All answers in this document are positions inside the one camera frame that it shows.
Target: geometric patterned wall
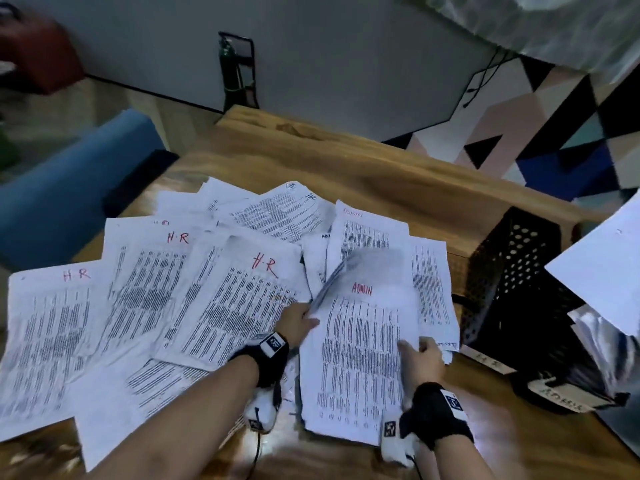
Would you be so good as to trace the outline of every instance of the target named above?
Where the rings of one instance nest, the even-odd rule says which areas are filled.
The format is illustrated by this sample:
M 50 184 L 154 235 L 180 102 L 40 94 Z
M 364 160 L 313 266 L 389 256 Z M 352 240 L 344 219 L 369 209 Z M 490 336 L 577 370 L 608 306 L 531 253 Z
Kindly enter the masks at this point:
M 616 84 L 594 84 L 590 75 L 520 56 L 484 74 L 471 100 L 482 77 L 473 76 L 448 121 L 414 133 L 407 150 L 590 209 L 612 212 L 635 193 L 640 66 Z

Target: label on basket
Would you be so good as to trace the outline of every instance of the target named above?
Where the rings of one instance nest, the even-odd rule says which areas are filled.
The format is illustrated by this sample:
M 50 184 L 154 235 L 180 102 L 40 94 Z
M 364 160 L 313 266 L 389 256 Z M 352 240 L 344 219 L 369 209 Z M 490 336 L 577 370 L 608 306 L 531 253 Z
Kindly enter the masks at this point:
M 480 362 L 481 364 L 486 365 L 487 367 L 493 369 L 496 372 L 500 372 L 501 374 L 511 374 L 512 372 L 517 372 L 515 369 L 512 369 L 508 365 L 503 364 L 502 362 L 497 361 L 496 359 L 492 359 L 488 355 L 484 355 L 477 350 L 473 350 L 468 345 L 463 345 L 460 347 L 460 354 L 466 355 L 469 358 L 472 358 L 476 362 Z
M 537 379 L 528 383 L 527 386 L 530 391 L 574 413 L 590 413 L 598 406 L 613 404 L 613 401 L 598 397 L 573 384 L 562 384 L 556 387 L 547 385 L 547 382 L 555 380 L 555 378 Z

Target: black perforated bin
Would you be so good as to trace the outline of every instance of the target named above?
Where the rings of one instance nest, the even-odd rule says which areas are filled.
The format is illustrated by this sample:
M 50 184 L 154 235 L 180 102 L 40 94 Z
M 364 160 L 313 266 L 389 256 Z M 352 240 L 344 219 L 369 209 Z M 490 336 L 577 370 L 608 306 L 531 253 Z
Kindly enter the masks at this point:
M 517 394 L 549 410 L 622 404 L 622 396 L 608 398 L 571 329 L 567 312 L 583 300 L 544 270 L 560 254 L 560 242 L 557 224 L 515 207 L 505 213 L 469 259 L 465 290 L 472 305 L 462 314 L 461 352 L 509 374 Z M 579 400 L 568 404 L 572 397 Z

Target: white wall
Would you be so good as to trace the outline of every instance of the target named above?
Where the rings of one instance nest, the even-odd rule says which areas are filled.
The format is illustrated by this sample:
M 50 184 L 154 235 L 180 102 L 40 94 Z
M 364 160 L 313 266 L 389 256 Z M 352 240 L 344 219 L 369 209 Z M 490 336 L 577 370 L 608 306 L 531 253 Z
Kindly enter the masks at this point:
M 218 31 L 254 39 L 263 109 L 377 140 L 446 120 L 493 51 L 400 0 L 11 0 L 89 74 L 222 109 Z

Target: red object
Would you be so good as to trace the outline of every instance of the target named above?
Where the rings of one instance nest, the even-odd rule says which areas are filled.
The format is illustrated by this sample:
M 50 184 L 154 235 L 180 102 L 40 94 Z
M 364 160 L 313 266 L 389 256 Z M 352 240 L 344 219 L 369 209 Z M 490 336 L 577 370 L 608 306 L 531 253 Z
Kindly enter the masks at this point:
M 12 12 L 0 18 L 0 60 L 16 65 L 4 85 L 51 94 L 84 79 L 84 69 L 64 28 L 48 18 L 25 15 L 8 3 L 0 7 Z

